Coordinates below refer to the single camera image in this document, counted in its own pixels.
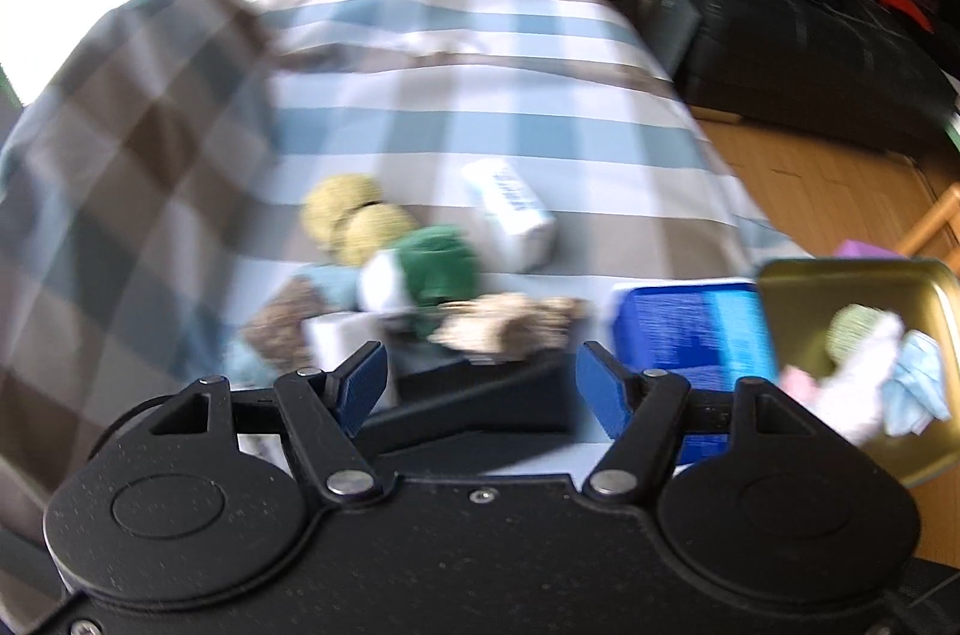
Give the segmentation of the white tissue pack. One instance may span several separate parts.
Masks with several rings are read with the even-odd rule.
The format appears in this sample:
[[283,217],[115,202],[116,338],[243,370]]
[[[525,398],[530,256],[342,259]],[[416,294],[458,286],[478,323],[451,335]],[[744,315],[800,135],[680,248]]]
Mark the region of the white tissue pack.
[[[331,372],[343,364],[364,342],[376,341],[386,344],[386,333],[372,313],[363,311],[336,311],[308,318],[301,323],[302,334],[308,342],[308,352],[313,365],[323,372]],[[398,404],[397,388],[389,365],[389,380],[371,412],[385,411]]]
[[527,274],[555,250],[558,222],[503,157],[477,157],[464,175],[485,258],[498,271]]

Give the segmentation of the white fluffy plush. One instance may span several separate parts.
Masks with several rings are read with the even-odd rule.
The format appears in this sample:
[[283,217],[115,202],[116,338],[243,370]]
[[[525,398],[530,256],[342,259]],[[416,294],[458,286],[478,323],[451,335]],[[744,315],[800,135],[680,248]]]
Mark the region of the white fluffy plush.
[[903,321],[885,311],[853,353],[818,388],[812,414],[856,447],[882,426],[882,387],[900,354]]

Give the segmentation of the light green fuzzy cloth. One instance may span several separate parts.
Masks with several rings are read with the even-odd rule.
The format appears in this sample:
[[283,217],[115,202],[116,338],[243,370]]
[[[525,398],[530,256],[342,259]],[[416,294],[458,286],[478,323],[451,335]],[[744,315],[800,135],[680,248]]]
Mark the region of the light green fuzzy cloth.
[[846,305],[833,314],[825,339],[825,351],[833,364],[839,367],[850,359],[884,316],[884,310],[859,303]]

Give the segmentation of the light blue face mask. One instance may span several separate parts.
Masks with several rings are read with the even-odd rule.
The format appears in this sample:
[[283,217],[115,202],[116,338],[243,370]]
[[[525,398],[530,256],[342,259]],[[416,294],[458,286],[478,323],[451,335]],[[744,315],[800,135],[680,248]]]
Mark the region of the light blue face mask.
[[939,342],[921,331],[903,336],[889,380],[882,385],[882,417],[889,437],[921,435],[952,417]]

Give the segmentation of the pink cloth with hairband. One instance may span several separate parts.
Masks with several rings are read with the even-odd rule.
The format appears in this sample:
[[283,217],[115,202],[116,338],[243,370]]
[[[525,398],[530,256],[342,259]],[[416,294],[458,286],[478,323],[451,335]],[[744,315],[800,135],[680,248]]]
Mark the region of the pink cloth with hairband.
[[815,408],[818,396],[820,396],[818,381],[809,373],[793,367],[793,365],[788,365],[781,370],[778,387],[788,394],[789,398],[794,399],[796,403],[804,406],[805,409],[809,409],[809,411]]

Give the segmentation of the white tissue pack front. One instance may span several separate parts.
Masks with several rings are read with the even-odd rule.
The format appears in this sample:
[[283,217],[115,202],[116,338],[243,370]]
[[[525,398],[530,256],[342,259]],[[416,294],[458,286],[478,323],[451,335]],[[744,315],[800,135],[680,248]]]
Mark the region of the white tissue pack front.
[[[372,313],[363,311],[336,311],[308,318],[301,323],[302,334],[308,342],[308,352],[313,365],[323,372],[331,372],[343,364],[364,342],[376,341],[386,344],[386,333]],[[385,411],[398,404],[397,388],[389,365],[389,380],[371,412]]]

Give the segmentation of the black rectangular case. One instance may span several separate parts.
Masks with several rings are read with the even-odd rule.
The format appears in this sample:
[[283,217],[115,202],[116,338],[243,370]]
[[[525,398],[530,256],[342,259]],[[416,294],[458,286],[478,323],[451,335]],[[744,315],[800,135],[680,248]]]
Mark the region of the black rectangular case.
[[364,420],[355,445],[366,456],[407,451],[470,432],[564,433],[578,427],[573,357],[540,352],[498,365],[455,360],[402,376],[397,403]]

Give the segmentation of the herb sachet blue cloth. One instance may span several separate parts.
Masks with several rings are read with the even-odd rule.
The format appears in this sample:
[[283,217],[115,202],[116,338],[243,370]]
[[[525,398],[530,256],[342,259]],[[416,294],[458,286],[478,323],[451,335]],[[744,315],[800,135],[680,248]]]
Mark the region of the herb sachet blue cloth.
[[304,323],[356,308],[358,268],[306,264],[229,339],[223,369],[235,387],[260,388],[313,366]]

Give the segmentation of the blue tissue box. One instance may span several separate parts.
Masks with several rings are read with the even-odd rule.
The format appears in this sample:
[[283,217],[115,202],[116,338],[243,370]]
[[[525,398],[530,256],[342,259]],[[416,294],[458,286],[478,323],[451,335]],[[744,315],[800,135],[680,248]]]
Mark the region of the blue tissue box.
[[750,376],[778,380],[754,282],[685,281],[620,290],[610,337],[626,370],[674,372],[695,390],[731,391]]

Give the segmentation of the yellow knitted cloth roll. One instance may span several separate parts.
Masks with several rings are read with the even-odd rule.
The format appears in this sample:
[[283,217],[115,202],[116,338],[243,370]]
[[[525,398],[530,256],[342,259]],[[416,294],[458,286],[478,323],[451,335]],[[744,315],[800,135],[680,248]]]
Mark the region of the yellow knitted cloth roll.
[[306,235],[340,266],[361,268],[382,248],[418,229],[402,206],[387,203],[372,176],[341,173],[309,191],[301,208]]

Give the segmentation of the gold metal tin tray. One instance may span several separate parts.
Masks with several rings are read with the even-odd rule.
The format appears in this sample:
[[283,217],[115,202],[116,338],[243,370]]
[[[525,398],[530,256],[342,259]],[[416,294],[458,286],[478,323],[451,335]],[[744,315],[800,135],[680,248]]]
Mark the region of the gold metal tin tray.
[[958,463],[958,279],[932,259],[771,261],[758,295],[797,398],[905,486]]

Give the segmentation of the checkered cloth cover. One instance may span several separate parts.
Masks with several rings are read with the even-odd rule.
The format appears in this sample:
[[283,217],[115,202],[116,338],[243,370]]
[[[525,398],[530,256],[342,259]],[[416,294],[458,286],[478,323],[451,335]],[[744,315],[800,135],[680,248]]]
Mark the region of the checkered cloth cover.
[[76,45],[2,151],[2,523],[37,536],[110,420],[223,370],[299,266],[327,176],[477,229],[504,158],[558,220],[490,286],[602,300],[753,271],[768,222],[604,0],[132,0]]

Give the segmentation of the wooden chair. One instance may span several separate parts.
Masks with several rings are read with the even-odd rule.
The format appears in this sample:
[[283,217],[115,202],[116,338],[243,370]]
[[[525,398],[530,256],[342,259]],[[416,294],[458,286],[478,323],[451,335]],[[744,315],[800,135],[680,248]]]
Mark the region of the wooden chair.
[[928,212],[903,235],[895,245],[901,256],[914,258],[941,230],[949,229],[958,238],[960,215],[960,183],[955,181],[928,209]]

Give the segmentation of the black leather sofa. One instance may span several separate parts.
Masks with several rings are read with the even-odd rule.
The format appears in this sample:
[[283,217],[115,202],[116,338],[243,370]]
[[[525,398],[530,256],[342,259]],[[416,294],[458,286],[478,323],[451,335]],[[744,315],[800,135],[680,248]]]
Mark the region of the black leather sofa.
[[688,105],[918,155],[952,144],[958,0],[913,0],[924,32],[878,0],[662,0],[697,20],[675,87]]

